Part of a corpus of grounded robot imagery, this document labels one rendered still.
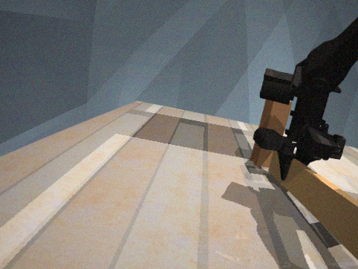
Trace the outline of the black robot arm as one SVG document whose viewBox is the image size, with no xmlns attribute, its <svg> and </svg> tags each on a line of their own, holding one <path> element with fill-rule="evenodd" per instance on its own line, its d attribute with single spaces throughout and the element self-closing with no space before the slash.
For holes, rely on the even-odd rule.
<svg viewBox="0 0 358 269">
<path fill-rule="evenodd" d="M 306 59 L 296 64 L 294 74 L 266 68 L 260 98 L 290 104 L 305 111 L 324 114 L 329 93 L 341 93 L 339 84 L 358 60 L 358 17 L 335 39 L 323 42 Z M 345 137 L 328 134 L 329 125 L 313 126 L 313 120 L 298 130 L 296 142 L 306 155 L 328 160 L 340 155 Z"/>
</svg>

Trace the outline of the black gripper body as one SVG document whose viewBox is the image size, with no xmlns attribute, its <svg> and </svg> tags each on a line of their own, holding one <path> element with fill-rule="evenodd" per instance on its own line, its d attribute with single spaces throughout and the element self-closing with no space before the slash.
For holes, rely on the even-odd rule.
<svg viewBox="0 0 358 269">
<path fill-rule="evenodd" d="M 285 136 L 281 136 L 274 129 L 266 129 L 258 127 L 254 131 L 253 140 L 262 148 L 267 150 L 278 151 L 279 149 L 284 153 L 293 153 L 295 147 L 303 149 L 302 143 L 296 142 L 297 132 L 304 125 L 313 120 L 313 126 L 320 127 L 326 120 L 323 120 L 323 114 L 317 114 L 302 110 L 295 107 L 295 110 L 290 112 L 292 116 L 289 129 L 285 129 Z M 296 142 L 296 143 L 293 143 Z"/>
</svg>

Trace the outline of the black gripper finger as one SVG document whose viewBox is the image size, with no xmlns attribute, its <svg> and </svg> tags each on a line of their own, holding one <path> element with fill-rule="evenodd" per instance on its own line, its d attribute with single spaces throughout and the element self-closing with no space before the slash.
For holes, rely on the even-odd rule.
<svg viewBox="0 0 358 269">
<path fill-rule="evenodd" d="M 308 155 L 306 155 L 305 151 L 303 151 L 303 149 L 300 148 L 296 148 L 296 157 L 295 159 L 302 162 L 305 166 L 307 166 L 308 164 L 310 164 L 311 162 L 314 161 L 320 161 L 321 158 L 318 157 L 309 157 Z"/>
<path fill-rule="evenodd" d="M 281 179 L 285 181 L 290 169 L 291 161 L 297 155 L 295 153 L 284 153 L 280 149 L 277 152 L 279 157 Z"/>
</svg>

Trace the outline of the brown wooden post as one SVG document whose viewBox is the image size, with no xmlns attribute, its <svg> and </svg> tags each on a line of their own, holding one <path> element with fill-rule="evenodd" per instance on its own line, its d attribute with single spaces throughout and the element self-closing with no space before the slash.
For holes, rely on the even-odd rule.
<svg viewBox="0 0 358 269">
<path fill-rule="evenodd" d="M 259 127 L 274 129 L 283 136 L 292 103 L 293 102 L 290 101 L 288 105 L 272 100 L 265 100 Z M 270 168 L 272 156 L 273 150 L 262 149 L 256 142 L 254 143 L 250 159 L 256 166 Z"/>
</svg>

